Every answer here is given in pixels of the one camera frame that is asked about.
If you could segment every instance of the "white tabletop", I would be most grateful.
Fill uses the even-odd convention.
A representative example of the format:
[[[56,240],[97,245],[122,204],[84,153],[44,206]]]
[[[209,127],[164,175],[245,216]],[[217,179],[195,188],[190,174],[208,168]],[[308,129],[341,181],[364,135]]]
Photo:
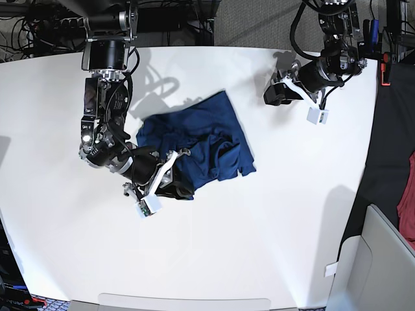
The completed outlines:
[[[333,277],[324,267],[337,259],[364,169],[377,66],[369,61],[333,92],[327,124],[315,126],[304,102],[264,104],[276,52],[139,50],[126,130],[134,136],[140,118],[225,89],[257,169],[207,184],[192,202],[162,199],[145,220],[123,196],[124,178],[78,158],[82,55],[1,64],[0,143],[10,144],[0,210],[30,292],[90,303],[108,293],[326,305]]]

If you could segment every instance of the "blue cloth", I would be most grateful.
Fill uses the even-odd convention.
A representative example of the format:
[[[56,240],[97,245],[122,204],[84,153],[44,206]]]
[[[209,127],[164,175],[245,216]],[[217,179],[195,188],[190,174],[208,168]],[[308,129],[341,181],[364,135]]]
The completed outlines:
[[[176,162],[195,190],[215,179],[246,176],[256,169],[254,158],[226,93],[182,111],[153,115],[137,134],[138,146],[155,146],[161,157],[188,148]]]

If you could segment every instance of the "red cloth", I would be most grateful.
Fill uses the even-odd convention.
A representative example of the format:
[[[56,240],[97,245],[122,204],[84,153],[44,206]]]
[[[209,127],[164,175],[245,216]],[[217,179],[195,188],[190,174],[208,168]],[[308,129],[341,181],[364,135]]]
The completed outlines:
[[[399,232],[415,249],[415,153],[409,158],[410,173],[407,187],[397,206]]]

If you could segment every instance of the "navy blue fabric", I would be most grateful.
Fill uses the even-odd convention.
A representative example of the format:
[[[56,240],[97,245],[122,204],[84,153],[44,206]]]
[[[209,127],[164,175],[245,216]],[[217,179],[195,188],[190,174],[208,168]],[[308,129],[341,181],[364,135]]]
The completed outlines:
[[[223,91],[182,111],[153,115],[137,134],[138,146],[155,146],[161,157],[169,150],[188,148],[190,156],[177,160],[178,169],[195,190],[215,179],[246,176],[256,169],[254,158]]]

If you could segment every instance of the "white table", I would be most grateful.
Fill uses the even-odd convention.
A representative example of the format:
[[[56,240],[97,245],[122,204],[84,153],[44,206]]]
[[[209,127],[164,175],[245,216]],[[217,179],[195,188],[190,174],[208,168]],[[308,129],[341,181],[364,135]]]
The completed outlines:
[[[276,52],[139,50],[126,130],[225,89],[257,168],[206,185],[192,202],[162,199],[145,220],[121,176],[78,158],[82,55],[1,64],[0,136],[10,145],[0,210],[30,292],[90,303],[109,293],[326,305],[333,277],[324,268],[337,259],[370,141],[376,63],[333,92],[327,124],[315,126],[304,102],[263,103]]]

